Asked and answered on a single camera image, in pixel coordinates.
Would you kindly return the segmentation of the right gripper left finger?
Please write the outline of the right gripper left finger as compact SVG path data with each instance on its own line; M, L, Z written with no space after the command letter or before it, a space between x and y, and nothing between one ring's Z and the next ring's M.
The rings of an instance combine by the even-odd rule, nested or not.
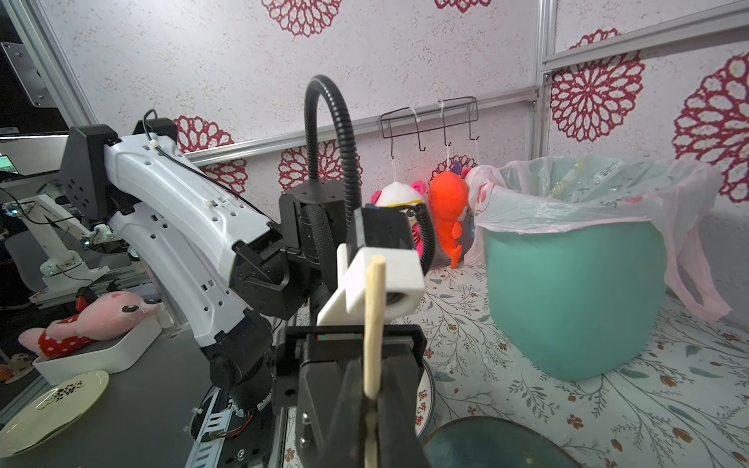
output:
M366 437L366 396L360 361L345 368L332 422L319 450L318 467L363 467Z

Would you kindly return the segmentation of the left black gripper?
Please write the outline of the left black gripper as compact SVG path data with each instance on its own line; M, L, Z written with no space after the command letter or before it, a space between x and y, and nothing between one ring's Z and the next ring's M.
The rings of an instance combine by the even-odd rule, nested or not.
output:
M227 334L227 389L241 409L267 396L274 409L296 407L296 447L307 467L332 422L347 364L363 366L365 325L318 326L317 314L337 288L337 248L346 241L354 211L366 206L358 179L309 179L283 193L281 220L249 214L250 239L232 245L230 289L244 302ZM427 208L401 206L421 229L427 271ZM426 340L400 319L383 325L387 358L411 357L423 372Z

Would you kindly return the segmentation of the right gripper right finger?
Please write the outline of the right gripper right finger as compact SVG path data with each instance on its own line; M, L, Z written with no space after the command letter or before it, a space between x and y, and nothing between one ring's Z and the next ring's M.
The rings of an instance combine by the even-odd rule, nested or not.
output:
M378 466L429 467L417 434L417 390L421 374L411 357L387 358L378 396Z

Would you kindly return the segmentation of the chopsticks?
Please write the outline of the chopsticks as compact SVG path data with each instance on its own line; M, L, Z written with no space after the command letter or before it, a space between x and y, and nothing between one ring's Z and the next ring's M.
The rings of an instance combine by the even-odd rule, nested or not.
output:
M378 394L382 387L382 341L386 307L386 260L373 257L366 271L363 389L366 396L364 466L378 467Z

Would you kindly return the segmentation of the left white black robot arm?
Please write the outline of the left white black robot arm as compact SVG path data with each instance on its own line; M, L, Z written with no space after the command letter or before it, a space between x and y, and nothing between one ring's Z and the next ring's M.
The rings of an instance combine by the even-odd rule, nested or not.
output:
M195 168L168 119L130 136L74 128L62 158L71 202L150 267L209 361L218 394L192 467L271 467L288 409L305 467L424 467L417 310L434 249L404 209L363 206L357 175L313 175L274 222Z

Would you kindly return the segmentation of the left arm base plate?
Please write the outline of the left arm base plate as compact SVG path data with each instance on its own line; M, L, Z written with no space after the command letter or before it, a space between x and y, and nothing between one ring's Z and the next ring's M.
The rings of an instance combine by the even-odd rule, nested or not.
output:
M271 397L255 409L240 409L229 394L212 386L192 410L185 432L193 438L187 467L267 467L273 448Z

